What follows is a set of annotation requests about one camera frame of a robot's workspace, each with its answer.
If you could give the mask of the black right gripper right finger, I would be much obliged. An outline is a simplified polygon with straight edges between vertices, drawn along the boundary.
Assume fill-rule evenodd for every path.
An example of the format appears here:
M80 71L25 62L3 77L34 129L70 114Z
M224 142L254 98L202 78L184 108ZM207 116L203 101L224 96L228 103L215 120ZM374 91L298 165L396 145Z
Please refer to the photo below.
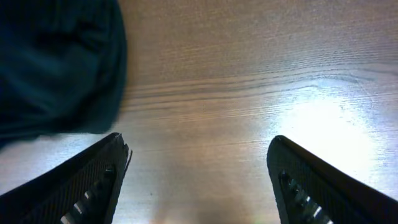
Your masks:
M267 168L283 224L397 224L397 201L278 135Z

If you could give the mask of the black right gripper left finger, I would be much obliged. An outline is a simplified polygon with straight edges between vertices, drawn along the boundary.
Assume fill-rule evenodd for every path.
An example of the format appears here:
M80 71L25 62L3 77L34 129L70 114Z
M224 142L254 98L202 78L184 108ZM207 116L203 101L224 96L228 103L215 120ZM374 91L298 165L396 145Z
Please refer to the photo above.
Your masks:
M1 195L1 223L112 223L130 161L122 135L111 133Z

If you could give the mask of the dark green t-shirt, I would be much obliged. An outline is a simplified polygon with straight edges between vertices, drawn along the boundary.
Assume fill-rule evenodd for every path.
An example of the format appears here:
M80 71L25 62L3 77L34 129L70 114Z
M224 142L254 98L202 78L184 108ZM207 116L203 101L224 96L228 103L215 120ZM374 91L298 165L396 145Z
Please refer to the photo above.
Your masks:
M126 70L117 0L1 0L1 144L107 132Z

